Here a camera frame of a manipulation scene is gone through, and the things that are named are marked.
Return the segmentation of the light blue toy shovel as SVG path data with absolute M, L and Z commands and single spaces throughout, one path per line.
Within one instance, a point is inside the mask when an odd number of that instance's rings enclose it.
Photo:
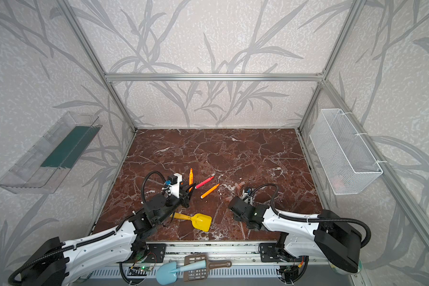
M 193 271 L 203 268 L 206 268 L 205 260 L 184 265 L 182 267 L 177 267 L 177 263 L 175 261 L 165 263 L 160 268 L 158 268 L 156 272 L 156 280 L 162 286 L 169 285 L 176 282 L 180 272 Z

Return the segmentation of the brown toy sieve scoop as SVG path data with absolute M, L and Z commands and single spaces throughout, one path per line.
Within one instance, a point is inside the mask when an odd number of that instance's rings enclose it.
M 184 265 L 190 265 L 199 261 L 205 261 L 206 266 L 200 269 L 185 271 L 183 274 L 185 282 L 205 280 L 212 269 L 230 268 L 232 266 L 230 260 L 210 260 L 208 255 L 202 253 L 186 256 L 184 258 Z

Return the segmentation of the orange highlighter pair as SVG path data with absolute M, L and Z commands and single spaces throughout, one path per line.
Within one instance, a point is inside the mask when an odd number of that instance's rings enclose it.
M 189 185 L 191 186 L 194 183 L 194 173 L 193 173 L 193 168 L 190 169 L 189 171 Z
M 200 196 L 201 199 L 206 198 L 208 195 L 210 195 L 211 193 L 213 193 L 215 190 L 217 190 L 219 188 L 220 184 L 215 185 L 214 187 L 212 187 L 211 189 L 209 189 L 208 191 L 206 191 L 204 194 L 202 194 Z

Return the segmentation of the red object in basket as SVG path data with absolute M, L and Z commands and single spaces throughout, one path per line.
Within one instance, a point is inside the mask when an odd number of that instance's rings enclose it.
M 341 176 L 333 177 L 331 183 L 332 183 L 332 187 L 337 191 L 341 191 L 342 189 L 345 188 L 344 179 Z

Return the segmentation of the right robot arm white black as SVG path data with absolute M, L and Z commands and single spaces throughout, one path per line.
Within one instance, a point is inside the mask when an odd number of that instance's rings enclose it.
M 234 197 L 228 206 L 233 218 L 246 224 L 250 230 L 279 232 L 276 254 L 281 260 L 298 257 L 325 257 L 336 268 L 348 274 L 359 272 L 360 252 L 371 239 L 370 227 L 361 220 L 342 218 L 324 209 L 320 214 L 298 214 L 279 210 L 275 189 L 269 205 L 256 206 L 248 202 L 258 189 L 245 197 Z

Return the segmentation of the clear plastic wall tray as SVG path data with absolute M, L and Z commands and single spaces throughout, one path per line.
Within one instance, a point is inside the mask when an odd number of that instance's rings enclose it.
M 13 194 L 55 193 L 101 128 L 99 116 L 66 112 L 0 178 L 0 187 Z

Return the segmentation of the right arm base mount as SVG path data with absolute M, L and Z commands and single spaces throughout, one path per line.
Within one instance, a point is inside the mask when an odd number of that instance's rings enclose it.
M 276 243 L 260 243 L 258 246 L 261 262 L 289 262 L 288 253 Z

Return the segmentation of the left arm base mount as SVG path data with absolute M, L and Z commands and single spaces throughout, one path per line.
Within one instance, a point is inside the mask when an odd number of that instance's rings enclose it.
M 162 263 L 166 253 L 165 243 L 151 243 L 139 245 L 133 249 L 128 262 L 137 263 Z

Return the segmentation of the pink highlighter centre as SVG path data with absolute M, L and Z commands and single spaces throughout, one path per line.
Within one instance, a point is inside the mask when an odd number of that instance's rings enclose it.
M 209 177 L 209 178 L 205 179 L 204 181 L 200 182 L 199 184 L 197 184 L 197 185 L 195 186 L 195 189 L 199 189 L 199 188 L 201 188 L 202 186 L 206 185 L 207 183 L 209 183 L 210 181 L 212 181 L 212 180 L 214 179 L 214 177 L 215 177 L 215 176 L 211 176 L 211 177 Z

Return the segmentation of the small circuit board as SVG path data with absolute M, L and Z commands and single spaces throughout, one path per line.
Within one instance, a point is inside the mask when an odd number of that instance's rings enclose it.
M 149 276 L 154 270 L 153 266 L 133 266 L 128 270 L 129 276 Z

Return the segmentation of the translucent pen cap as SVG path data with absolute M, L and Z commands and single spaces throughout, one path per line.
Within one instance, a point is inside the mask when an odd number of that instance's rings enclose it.
M 245 182 L 235 183 L 237 189 L 241 189 L 245 185 Z

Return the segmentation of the yellow toy shovel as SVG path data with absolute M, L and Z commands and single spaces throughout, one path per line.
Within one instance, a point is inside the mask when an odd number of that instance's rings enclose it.
M 212 218 L 205 214 L 195 214 L 194 216 L 188 216 L 185 214 L 175 213 L 173 218 L 180 220 L 189 220 L 192 223 L 192 226 L 200 231 L 209 232 L 210 226 L 212 223 Z

